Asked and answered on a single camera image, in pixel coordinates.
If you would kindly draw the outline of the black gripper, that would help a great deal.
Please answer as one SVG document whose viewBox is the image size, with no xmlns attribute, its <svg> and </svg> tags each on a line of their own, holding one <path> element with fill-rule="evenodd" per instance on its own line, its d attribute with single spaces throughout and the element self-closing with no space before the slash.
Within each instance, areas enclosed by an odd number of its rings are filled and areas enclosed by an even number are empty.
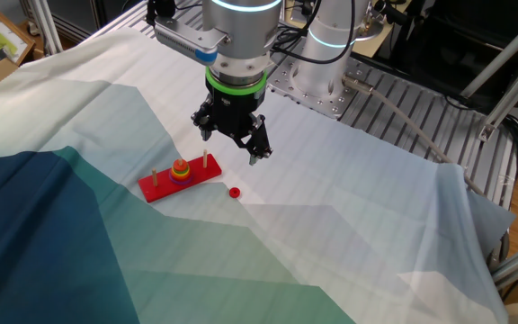
<svg viewBox="0 0 518 324">
<path fill-rule="evenodd" d="M 255 115 L 263 100 L 264 90 L 235 95 L 211 88 L 210 94 L 191 119 L 203 140 L 209 140 L 213 131 L 233 137 L 237 146 L 249 153 L 249 165 L 253 166 L 259 159 L 272 154 L 265 117 Z"/>
</svg>

